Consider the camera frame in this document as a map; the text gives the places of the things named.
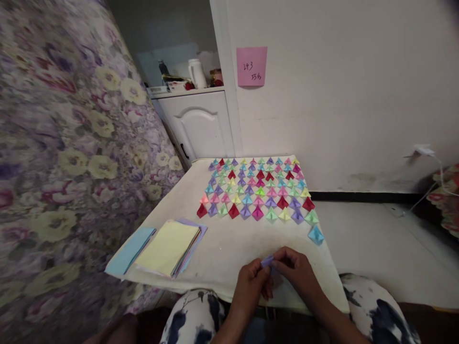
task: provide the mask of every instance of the doorframe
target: doorframe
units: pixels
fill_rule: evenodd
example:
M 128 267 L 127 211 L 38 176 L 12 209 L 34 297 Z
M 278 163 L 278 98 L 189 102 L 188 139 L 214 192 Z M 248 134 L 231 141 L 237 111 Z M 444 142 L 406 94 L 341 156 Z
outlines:
M 217 48 L 219 50 L 220 66 L 225 86 L 226 104 L 228 106 L 229 125 L 231 126 L 231 136 L 233 137 L 234 153 L 236 157 L 244 157 L 226 0 L 210 0 L 210 9 L 212 11 L 215 38 L 217 41 Z

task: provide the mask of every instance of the black baseboard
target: black baseboard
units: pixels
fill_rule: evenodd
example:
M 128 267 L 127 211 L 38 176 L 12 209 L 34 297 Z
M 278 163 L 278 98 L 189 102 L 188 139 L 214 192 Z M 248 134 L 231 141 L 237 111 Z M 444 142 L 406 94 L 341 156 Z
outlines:
M 313 191 L 310 193 L 313 201 L 399 204 L 414 204 L 423 196 L 421 193 L 350 193 Z

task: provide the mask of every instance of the white cabinet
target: white cabinet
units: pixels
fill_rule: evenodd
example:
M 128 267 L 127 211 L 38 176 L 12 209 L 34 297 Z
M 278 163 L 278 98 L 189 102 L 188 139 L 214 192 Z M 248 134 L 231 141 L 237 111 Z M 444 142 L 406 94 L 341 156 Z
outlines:
M 225 92 L 153 100 L 188 165 L 199 158 L 234 156 Z

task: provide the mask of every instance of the person's left hand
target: person's left hand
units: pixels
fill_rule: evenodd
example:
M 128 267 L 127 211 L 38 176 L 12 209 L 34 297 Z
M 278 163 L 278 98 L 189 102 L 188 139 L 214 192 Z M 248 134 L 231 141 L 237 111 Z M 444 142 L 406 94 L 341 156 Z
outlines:
M 273 298 L 272 283 L 271 267 L 263 269 L 259 258 L 244 265 L 239 271 L 229 316 L 248 323 L 258 306 L 260 295 L 267 301 Z

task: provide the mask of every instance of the white wall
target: white wall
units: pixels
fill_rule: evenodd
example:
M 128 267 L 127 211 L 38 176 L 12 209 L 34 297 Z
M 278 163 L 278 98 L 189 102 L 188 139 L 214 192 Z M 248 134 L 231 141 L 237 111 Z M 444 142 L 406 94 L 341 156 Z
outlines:
M 227 0 L 236 47 L 268 46 L 237 88 L 246 156 L 296 154 L 318 191 L 412 192 L 459 162 L 459 16 L 434 0 Z
M 190 77 L 188 60 L 205 73 L 220 68 L 208 0 L 108 0 L 129 52 L 149 86 L 162 84 L 158 59 L 169 73 Z

